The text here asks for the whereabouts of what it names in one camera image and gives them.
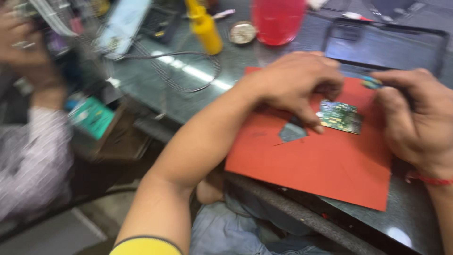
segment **red liquid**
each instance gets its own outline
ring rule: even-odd
[[[297,35],[305,12],[305,0],[253,0],[252,20],[264,44],[282,45]]]

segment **yellow bottle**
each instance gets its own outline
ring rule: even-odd
[[[212,55],[222,51],[223,41],[217,31],[214,19],[206,13],[206,9],[197,3],[197,0],[186,0],[187,15],[192,21],[190,29],[197,35],[204,50]]]

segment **orange paper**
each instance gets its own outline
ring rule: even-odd
[[[268,108],[252,113],[227,157],[226,170],[277,185],[385,211],[390,182],[384,120],[374,91],[346,78],[337,101],[364,116],[361,134],[324,127],[324,134],[283,143],[278,133],[292,116]],[[317,112],[321,95],[313,96]]]

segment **circuit board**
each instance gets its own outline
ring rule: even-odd
[[[325,127],[360,134],[363,116],[357,113],[355,106],[323,100],[316,115],[321,120],[321,125]]]

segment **gray countertop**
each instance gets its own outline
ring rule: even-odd
[[[353,0],[351,11],[364,8],[361,1]],[[216,97],[231,88],[244,73],[247,66],[266,66],[279,56],[297,50],[320,50],[325,31],[331,20],[317,15],[306,15],[302,29],[296,39],[283,46],[269,47],[255,41],[245,47],[237,47],[228,42],[229,27],[240,20],[249,20],[249,1],[229,0],[222,2],[222,9],[236,9],[236,13],[217,22],[217,27],[224,40],[224,50],[218,55],[222,71],[218,79],[208,88],[196,93],[181,93],[167,87],[151,67],[151,60],[121,60],[115,62],[114,78],[121,81],[123,93],[133,97],[147,107],[165,111],[168,118],[184,124],[199,110]],[[374,18],[371,13],[361,12],[367,18]],[[436,24],[417,23],[415,17],[407,21],[410,25],[436,28]],[[170,53],[180,50],[202,51],[197,39],[189,34],[188,22],[180,25],[177,34],[169,45],[162,45],[144,38],[141,43],[153,54]],[[182,86],[201,87],[212,78],[213,69],[207,59],[197,56],[176,56],[180,62],[172,62],[172,57],[159,59],[164,69]],[[453,87],[453,54],[447,53],[441,81]],[[342,66],[348,77],[357,77],[348,66]],[[379,212],[361,206],[321,197],[326,203],[353,216],[368,226],[384,233],[398,242],[424,255],[443,253],[439,228],[433,207],[422,185],[409,184],[399,174],[407,167],[397,162],[393,165],[394,175],[390,182],[387,211]]]

